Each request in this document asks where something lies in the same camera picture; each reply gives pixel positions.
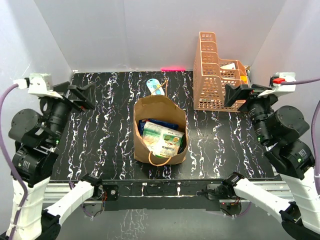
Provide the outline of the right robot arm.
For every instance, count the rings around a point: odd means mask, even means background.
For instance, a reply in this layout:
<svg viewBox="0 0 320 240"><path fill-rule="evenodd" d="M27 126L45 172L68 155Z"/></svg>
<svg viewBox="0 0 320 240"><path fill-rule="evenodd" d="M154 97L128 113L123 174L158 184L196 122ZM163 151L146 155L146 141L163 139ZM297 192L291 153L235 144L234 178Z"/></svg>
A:
<svg viewBox="0 0 320 240"><path fill-rule="evenodd" d="M278 197L255 185L238 172L222 183L203 190L208 199L246 199L279 221L296 240L317 240L320 237L320 185L316 181L317 160L310 147L300 140L309 124L296 107L285 105L277 110L282 85L225 86L224 106L242 100L240 112L247 112L258 142L266 148L269 160L286 182L293 200Z"/></svg>

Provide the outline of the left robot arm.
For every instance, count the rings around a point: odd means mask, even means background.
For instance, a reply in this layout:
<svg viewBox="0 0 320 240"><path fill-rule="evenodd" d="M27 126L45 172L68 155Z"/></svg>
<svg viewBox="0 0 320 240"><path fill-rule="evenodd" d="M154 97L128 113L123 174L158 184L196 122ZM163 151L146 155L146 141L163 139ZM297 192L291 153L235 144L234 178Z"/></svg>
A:
<svg viewBox="0 0 320 240"><path fill-rule="evenodd" d="M57 146L72 111L95 108L95 85L84 87L64 82L42 86L27 77L16 81L13 89L29 89L40 103L40 111L25 108L11 120L8 133L15 143L10 157L4 144L0 148L10 168L13 184L13 205L9 227L3 240L54 240L65 220L86 200L99 200L104 195L100 178L86 174L70 191L49 207L44 196L54 164L59 156Z"/></svg>

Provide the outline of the green Chuba cassava chips bag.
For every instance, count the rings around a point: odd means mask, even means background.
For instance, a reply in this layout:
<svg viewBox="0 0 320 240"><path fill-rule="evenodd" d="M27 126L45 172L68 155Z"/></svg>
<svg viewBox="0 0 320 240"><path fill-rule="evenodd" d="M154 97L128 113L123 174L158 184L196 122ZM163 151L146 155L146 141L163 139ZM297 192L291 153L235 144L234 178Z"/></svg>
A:
<svg viewBox="0 0 320 240"><path fill-rule="evenodd" d="M169 158L178 154L184 136L183 132L147 121L142 140L153 155L159 158Z"/></svg>

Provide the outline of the brown paper bag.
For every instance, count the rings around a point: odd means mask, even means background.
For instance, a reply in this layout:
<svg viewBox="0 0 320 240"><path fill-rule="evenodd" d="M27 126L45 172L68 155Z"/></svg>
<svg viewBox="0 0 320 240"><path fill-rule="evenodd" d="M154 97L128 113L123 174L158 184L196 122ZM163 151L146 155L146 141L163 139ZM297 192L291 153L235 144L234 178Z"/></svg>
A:
<svg viewBox="0 0 320 240"><path fill-rule="evenodd" d="M133 107L134 159L155 167L183 163L189 144L187 114L168 97L168 82L147 80L150 95Z"/></svg>

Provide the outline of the blue Burts chips bag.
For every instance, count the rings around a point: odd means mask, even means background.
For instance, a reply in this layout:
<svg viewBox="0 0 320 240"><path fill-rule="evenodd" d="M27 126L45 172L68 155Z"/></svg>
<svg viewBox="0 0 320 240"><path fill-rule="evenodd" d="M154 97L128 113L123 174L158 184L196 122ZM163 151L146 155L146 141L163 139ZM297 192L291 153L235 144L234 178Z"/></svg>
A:
<svg viewBox="0 0 320 240"><path fill-rule="evenodd" d="M160 125L162 127L166 127L166 128L169 128L169 129L172 129L172 130L176 130L176 131L179 128L178 124L169 123L169 122L166 122L166 121L161 121L161 120L157 120L157 119L153 119L153 118L141 119L141 120L138 121L138 125L137 125L138 132L139 132L139 134L141 136L143 135L144 127L145 127L145 124L147 122L151 122L153 124L157 124L157 125Z"/></svg>

